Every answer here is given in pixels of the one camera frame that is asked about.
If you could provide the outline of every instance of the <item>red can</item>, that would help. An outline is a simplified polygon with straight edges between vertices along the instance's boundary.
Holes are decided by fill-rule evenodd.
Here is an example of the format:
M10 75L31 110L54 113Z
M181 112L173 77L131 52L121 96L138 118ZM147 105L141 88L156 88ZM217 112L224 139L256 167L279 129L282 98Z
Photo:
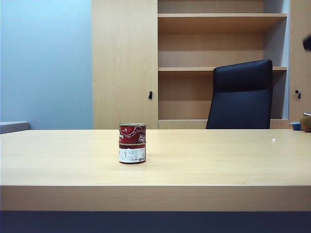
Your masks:
M141 164L146 162L146 143L119 143L119 162L123 164Z
M119 143L146 143L146 127L147 125L142 123L119 124Z

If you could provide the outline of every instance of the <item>barcode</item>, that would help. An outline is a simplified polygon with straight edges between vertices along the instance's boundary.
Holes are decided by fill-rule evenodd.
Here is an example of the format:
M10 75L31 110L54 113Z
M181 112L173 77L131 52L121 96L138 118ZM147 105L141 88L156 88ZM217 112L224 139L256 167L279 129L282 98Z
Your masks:
M139 158L139 159L132 159L132 161L143 161L145 158Z

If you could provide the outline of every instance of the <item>wooden cabinet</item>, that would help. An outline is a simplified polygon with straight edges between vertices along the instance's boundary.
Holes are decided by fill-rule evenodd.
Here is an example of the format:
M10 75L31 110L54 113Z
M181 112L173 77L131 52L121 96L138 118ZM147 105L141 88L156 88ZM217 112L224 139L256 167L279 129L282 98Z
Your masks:
M156 129L157 1L93 0L92 59L94 129Z
M274 64L271 128L288 128L311 111L311 52L302 47L310 7L308 0L93 0L94 128L135 121L203 129L213 69L260 59Z
M302 40L311 34L311 1L291 1L290 120L300 120L311 112L311 51L304 51ZM297 98L295 90L301 93Z
M260 59L274 64L271 128L289 127L288 15L278 2L158 0L160 129L205 128L213 69Z

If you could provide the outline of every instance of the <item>dark floor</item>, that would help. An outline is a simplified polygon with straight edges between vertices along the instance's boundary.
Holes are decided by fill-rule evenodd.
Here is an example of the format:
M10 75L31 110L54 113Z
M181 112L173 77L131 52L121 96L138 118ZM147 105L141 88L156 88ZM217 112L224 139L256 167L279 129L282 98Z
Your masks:
M1 233L311 233L311 212L3 211Z

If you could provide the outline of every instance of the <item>chair backrest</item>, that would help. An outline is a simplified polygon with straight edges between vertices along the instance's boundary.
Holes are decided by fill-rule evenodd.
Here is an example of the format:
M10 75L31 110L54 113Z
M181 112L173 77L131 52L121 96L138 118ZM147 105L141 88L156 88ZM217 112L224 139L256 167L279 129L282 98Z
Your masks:
M269 129L272 62L217 67L207 129Z

